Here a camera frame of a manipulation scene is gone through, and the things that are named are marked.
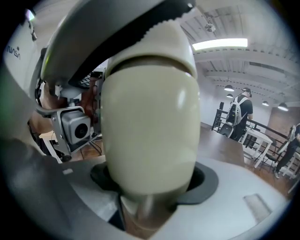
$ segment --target shoe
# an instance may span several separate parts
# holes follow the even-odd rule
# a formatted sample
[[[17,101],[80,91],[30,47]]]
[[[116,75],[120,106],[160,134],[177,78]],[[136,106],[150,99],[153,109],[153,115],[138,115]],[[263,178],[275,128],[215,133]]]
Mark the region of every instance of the shoe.
[[[276,169],[274,169],[273,173],[275,175],[275,178],[279,179],[279,174],[278,174],[278,172],[276,172]]]

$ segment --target brown tabletop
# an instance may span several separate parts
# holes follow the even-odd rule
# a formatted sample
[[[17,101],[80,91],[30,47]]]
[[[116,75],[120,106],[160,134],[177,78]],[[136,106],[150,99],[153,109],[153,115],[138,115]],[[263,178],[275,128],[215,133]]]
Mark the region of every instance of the brown tabletop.
[[[244,166],[242,144],[215,131],[201,127],[198,156]]]

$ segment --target beige cylindrical object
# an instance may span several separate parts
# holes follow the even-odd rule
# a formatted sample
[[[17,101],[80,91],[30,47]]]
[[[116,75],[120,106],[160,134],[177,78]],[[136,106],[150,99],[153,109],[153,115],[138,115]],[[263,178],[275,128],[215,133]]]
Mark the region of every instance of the beige cylindrical object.
[[[177,22],[160,23],[109,59],[101,92],[108,170],[125,196],[155,201],[184,192],[200,134],[197,71]]]

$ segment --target brown wall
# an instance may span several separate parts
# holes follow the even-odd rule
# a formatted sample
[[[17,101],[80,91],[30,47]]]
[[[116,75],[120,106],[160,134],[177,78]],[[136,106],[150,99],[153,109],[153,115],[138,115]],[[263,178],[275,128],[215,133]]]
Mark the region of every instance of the brown wall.
[[[289,107],[289,111],[285,112],[277,107],[272,108],[268,127],[284,134],[288,135],[292,125],[300,123],[300,107]],[[282,137],[277,134],[266,130],[266,134],[276,138],[280,141],[285,141]]]

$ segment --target black chair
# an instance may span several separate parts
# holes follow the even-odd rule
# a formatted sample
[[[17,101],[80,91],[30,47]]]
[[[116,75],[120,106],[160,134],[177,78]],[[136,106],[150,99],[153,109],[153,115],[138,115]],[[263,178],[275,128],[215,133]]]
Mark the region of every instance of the black chair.
[[[262,160],[262,163],[261,163],[261,167],[259,170],[261,170],[262,166],[265,165],[265,166],[269,166],[268,164],[266,164],[266,162],[269,160],[272,161],[271,163],[271,166],[270,166],[270,169],[269,169],[269,172],[271,171],[272,169],[272,166],[273,166],[273,163],[276,163],[278,158],[275,156],[275,152],[277,150],[277,141],[275,138],[273,137],[269,137],[271,140],[272,140],[272,143],[271,143],[271,146],[274,146],[275,149],[272,153],[270,152],[267,152],[266,155],[263,157],[263,160]],[[263,152],[261,152],[261,154],[254,160],[254,162],[262,155]]]

